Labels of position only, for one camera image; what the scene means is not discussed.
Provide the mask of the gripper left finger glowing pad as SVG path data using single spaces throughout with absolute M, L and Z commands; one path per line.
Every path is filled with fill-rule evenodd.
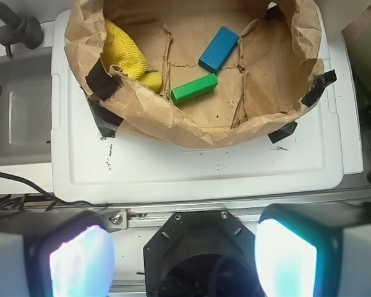
M 94 211 L 0 210 L 0 296 L 107 296 L 114 265 Z

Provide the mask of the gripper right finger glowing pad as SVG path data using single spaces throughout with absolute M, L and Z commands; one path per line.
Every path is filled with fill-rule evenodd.
M 255 264 L 267 296 L 371 296 L 371 202 L 269 205 Z

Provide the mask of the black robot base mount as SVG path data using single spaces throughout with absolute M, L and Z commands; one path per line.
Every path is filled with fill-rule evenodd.
M 255 235 L 228 210 L 176 212 L 143 247 L 147 296 L 263 296 Z

